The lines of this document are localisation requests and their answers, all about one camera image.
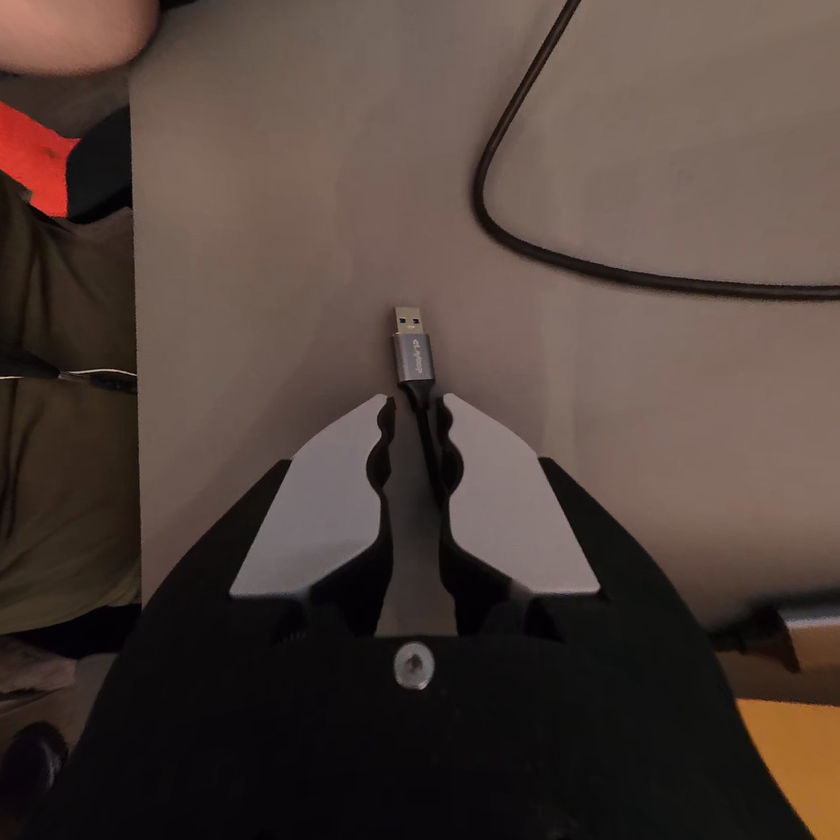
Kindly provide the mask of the orange floor cone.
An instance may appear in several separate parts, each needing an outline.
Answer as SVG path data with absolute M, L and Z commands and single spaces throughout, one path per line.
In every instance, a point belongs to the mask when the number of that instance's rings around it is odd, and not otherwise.
M 1 103 L 1 170 L 49 217 L 68 215 L 67 161 L 78 143 Z

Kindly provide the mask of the black chair base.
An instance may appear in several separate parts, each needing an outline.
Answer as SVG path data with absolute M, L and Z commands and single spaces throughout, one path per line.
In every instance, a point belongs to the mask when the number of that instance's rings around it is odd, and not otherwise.
M 130 106 L 91 128 L 66 163 L 67 218 L 92 224 L 133 207 Z

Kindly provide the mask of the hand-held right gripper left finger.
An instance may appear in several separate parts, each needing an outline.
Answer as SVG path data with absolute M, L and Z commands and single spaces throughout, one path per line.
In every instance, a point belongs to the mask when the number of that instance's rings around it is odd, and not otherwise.
M 336 608 L 348 628 L 377 628 L 393 571 L 385 484 L 396 405 L 374 395 L 304 444 L 229 594 Z

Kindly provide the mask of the person's left forearm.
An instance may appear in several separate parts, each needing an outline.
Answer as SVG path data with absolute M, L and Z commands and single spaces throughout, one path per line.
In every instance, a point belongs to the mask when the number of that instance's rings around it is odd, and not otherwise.
M 2 1 L 1 70 L 79 77 L 129 64 L 161 17 L 157 1 Z

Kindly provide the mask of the black USB cable grey plugs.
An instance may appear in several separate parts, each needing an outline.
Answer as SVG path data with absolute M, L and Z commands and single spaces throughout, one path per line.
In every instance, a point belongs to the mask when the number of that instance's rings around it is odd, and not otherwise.
M 417 308 L 395 308 L 392 337 L 396 378 L 416 419 L 427 474 L 438 508 L 447 491 L 428 411 L 436 382 L 431 341 Z M 765 606 L 709 634 L 718 652 L 774 659 L 792 673 L 838 668 L 838 601 Z

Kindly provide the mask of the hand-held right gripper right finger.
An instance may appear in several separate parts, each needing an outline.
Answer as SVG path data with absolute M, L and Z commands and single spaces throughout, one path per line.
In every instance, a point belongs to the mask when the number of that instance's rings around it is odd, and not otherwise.
M 537 453 L 454 393 L 437 402 L 443 486 L 440 579 L 457 628 L 508 603 L 601 592 Z

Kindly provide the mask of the yellow plastic bin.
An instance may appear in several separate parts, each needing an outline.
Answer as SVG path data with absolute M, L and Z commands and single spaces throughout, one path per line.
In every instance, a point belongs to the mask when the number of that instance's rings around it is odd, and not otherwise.
M 839 707 L 738 700 L 743 722 L 788 801 L 817 839 L 839 838 Z

